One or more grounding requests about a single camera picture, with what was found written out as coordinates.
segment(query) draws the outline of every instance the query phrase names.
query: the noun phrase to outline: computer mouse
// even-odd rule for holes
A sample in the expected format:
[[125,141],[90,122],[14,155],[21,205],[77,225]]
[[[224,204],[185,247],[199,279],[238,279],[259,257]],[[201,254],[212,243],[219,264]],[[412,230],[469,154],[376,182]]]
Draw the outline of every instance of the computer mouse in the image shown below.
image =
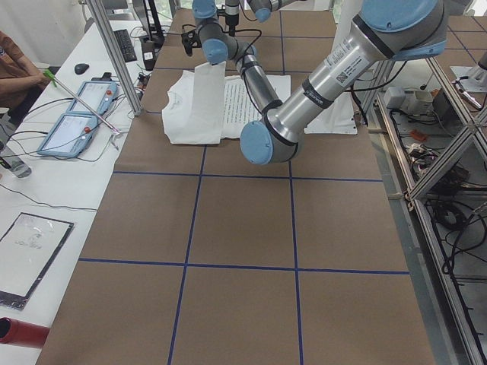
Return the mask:
[[87,63],[78,63],[76,66],[75,66],[75,74],[77,75],[81,75],[81,74],[84,74],[84,72],[86,70],[88,70],[89,68],[89,64]]

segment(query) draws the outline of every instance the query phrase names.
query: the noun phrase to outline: plastic bottle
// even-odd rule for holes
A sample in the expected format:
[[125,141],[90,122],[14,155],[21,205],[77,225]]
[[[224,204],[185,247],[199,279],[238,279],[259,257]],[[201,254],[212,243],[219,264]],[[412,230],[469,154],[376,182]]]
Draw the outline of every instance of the plastic bottle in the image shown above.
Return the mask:
[[0,165],[18,178],[27,177],[32,173],[32,169],[2,141],[0,141]]

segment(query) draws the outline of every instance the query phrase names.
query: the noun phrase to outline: person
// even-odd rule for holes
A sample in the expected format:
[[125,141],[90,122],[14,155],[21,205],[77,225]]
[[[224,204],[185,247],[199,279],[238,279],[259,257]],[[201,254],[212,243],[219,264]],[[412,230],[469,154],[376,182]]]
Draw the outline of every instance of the person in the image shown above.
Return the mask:
[[9,108],[9,122],[18,127],[50,79],[0,31],[0,106]]

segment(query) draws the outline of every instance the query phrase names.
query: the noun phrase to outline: brown table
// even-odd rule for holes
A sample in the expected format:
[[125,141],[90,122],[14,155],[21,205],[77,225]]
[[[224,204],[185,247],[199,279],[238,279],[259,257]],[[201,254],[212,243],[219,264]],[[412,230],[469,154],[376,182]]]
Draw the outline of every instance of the brown table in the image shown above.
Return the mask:
[[[335,33],[322,11],[244,27],[293,87]],[[38,364],[433,364],[367,129],[265,167],[171,145],[167,89],[203,62],[168,37]]]

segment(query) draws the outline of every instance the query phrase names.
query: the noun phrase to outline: white table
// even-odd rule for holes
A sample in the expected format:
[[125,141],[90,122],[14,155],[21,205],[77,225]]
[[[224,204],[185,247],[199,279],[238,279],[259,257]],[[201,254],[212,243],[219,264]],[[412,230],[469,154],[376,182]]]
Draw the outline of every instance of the white table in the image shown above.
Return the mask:
[[[139,25],[137,21],[112,22],[114,30],[126,28],[129,32]],[[133,81],[141,71],[138,64],[143,67],[142,53],[138,42],[135,44],[135,51],[138,61],[126,64]],[[74,66],[81,62],[88,63],[90,68],[84,74],[76,75]],[[106,71],[110,71],[115,75],[103,41],[100,38],[97,27],[94,25],[84,35],[72,54],[59,69],[56,77],[71,90],[76,91],[83,81],[91,80],[92,77],[100,77]],[[69,95],[60,87],[55,88],[51,83],[33,107],[64,97],[69,97]],[[67,107],[68,102],[64,102],[54,103],[41,108],[27,116],[18,131],[37,130],[48,132]],[[127,132],[130,128],[132,117],[130,106],[124,100],[108,120],[123,132]],[[101,125],[88,149],[80,157],[88,160],[94,160],[99,157],[110,135],[110,130],[105,125]],[[123,146],[125,136],[122,135],[116,139],[119,149]],[[18,138],[26,151],[35,151],[39,147],[43,135],[20,134],[15,138]],[[9,142],[8,146],[15,153],[22,153],[15,142]],[[32,174],[25,179],[18,179],[2,169],[0,173],[3,177],[0,179],[0,183],[10,189],[23,192],[37,201],[51,205],[97,208],[109,182],[113,165],[118,155],[119,150],[109,145],[97,162],[84,162],[81,160],[61,161],[51,157],[23,156],[22,159],[32,168]],[[0,202],[2,202],[0,209],[0,236],[7,231],[21,212],[75,223],[75,229],[50,266],[44,279],[33,292],[24,310],[17,311],[0,306],[0,318],[10,317],[50,327],[90,230],[95,213],[65,208],[53,209],[36,205],[23,196],[9,192],[2,187],[0,187]],[[37,349],[0,344],[0,363],[2,364],[35,364],[39,354],[40,350]]]

